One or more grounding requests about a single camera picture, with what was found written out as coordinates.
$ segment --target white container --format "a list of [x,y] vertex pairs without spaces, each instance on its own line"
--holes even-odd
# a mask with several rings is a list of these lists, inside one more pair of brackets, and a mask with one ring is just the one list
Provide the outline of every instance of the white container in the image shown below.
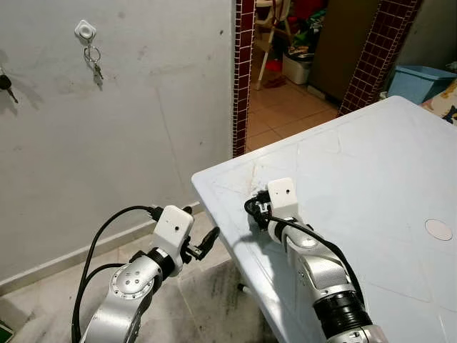
[[305,84],[308,81],[311,62],[299,62],[283,54],[283,75],[295,84]]

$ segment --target red tiled door frame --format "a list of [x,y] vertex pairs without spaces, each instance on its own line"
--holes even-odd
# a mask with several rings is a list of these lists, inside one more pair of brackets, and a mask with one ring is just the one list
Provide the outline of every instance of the red tiled door frame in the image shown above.
[[[380,0],[357,67],[338,111],[372,104],[395,62],[422,0]],[[248,128],[255,0],[236,0],[233,157],[244,154]]]

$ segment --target white wall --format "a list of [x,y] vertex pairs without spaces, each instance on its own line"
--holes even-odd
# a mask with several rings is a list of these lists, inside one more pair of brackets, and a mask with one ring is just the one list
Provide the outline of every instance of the white wall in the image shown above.
[[445,69],[457,59],[457,1],[423,0],[397,64]]
[[[229,0],[3,0],[0,280],[90,243],[132,204],[189,204],[231,154]],[[74,36],[97,28],[103,90]],[[135,213],[110,233],[146,221]]]

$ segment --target red object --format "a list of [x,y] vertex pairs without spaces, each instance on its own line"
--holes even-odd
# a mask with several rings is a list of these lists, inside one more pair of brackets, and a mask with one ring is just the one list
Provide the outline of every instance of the red object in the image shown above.
[[314,12],[327,6],[326,0],[295,0],[293,14],[300,19],[307,19]]
[[277,59],[273,61],[267,61],[265,64],[265,68],[271,71],[281,71],[282,69],[282,63],[281,61],[278,61]]

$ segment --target key ring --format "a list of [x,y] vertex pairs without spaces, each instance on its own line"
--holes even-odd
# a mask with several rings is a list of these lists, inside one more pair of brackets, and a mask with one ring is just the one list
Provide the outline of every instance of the key ring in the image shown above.
[[[91,49],[95,50],[96,53],[99,55],[96,59],[94,57],[92,57]],[[100,52],[99,48],[97,48],[96,46],[93,46],[93,45],[85,46],[84,50],[83,50],[83,53],[84,53],[85,60],[88,61],[88,62],[97,63],[98,61],[100,61],[101,52]]]

